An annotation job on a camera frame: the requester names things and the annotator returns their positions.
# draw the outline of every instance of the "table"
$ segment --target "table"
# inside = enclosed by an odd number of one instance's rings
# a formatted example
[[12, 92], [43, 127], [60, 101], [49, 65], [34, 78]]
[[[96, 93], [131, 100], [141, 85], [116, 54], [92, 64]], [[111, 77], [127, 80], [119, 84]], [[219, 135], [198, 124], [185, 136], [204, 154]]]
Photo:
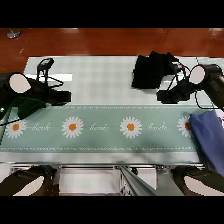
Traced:
[[[30, 57], [24, 74], [35, 78], [36, 67], [47, 57]], [[131, 89], [132, 71], [136, 56], [57, 56], [49, 75], [72, 74], [72, 81], [65, 81], [61, 90], [72, 92], [70, 105], [160, 105], [155, 90]], [[190, 69], [198, 62], [217, 63], [223, 67], [224, 59], [178, 57]], [[165, 77], [160, 89], [166, 89], [171, 77]], [[204, 92], [198, 94], [201, 105], [210, 104]], [[195, 105], [194, 96], [180, 105]], [[166, 153], [20, 153], [0, 152], [1, 162], [61, 163], [61, 164], [186, 164], [199, 163], [196, 152]]]

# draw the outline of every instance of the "reddish brown wooden surface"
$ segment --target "reddish brown wooden surface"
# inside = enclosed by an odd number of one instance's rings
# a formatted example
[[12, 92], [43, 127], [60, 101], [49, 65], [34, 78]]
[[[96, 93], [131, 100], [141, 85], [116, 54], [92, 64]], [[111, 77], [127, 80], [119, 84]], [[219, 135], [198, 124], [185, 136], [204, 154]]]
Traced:
[[0, 28], [0, 72], [23, 72], [30, 56], [149, 55], [224, 58], [222, 28], [21, 28], [17, 39]]

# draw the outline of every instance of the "daisy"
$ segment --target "daisy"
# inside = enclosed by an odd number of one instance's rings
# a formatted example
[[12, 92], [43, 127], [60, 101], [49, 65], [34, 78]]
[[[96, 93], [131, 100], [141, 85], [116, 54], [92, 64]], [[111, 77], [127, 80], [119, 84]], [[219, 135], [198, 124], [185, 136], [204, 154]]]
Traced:
[[82, 134], [81, 130], [83, 130], [83, 126], [83, 121], [78, 117], [69, 117], [69, 119], [66, 119], [66, 121], [63, 122], [63, 135], [66, 135], [66, 138], [75, 138]]
[[16, 121], [16, 122], [13, 122], [11, 124], [8, 124], [6, 126], [5, 132], [6, 132], [6, 135], [8, 136], [8, 138], [13, 139], [13, 138], [17, 138], [20, 135], [22, 135], [23, 131], [25, 131], [26, 128], [27, 128], [26, 121], [25, 120], [20, 120], [20, 121]]
[[178, 130], [182, 132], [186, 138], [191, 138], [191, 126], [189, 123], [189, 117], [185, 116], [178, 120]]
[[134, 117], [126, 117], [126, 119], [123, 119], [120, 127], [120, 131], [123, 132], [123, 135], [126, 135], [126, 138], [130, 139], [139, 136], [141, 134], [140, 131], [142, 130], [140, 121]]

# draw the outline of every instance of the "green object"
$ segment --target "green object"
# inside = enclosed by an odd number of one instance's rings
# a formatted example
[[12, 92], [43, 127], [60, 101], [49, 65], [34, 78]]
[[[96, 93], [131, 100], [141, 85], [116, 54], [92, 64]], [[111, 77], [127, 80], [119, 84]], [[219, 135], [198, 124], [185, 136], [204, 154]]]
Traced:
[[[47, 107], [7, 125], [1, 152], [195, 152], [188, 116], [196, 106]], [[13, 108], [10, 120], [17, 118]]]

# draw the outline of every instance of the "yellow flower center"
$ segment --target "yellow flower center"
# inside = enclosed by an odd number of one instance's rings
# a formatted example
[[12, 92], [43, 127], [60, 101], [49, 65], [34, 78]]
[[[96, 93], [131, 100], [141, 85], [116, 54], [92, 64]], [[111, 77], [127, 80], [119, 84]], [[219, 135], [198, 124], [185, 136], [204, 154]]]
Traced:
[[74, 131], [76, 128], [77, 128], [76, 124], [70, 124], [70, 125], [69, 125], [69, 129], [70, 129], [71, 131]]
[[188, 131], [190, 131], [190, 130], [191, 130], [190, 123], [187, 122], [187, 123], [185, 124], [185, 128], [186, 128]]
[[128, 130], [133, 131], [135, 129], [135, 126], [133, 124], [128, 124]]
[[19, 124], [14, 124], [12, 126], [13, 131], [18, 131], [19, 130]]

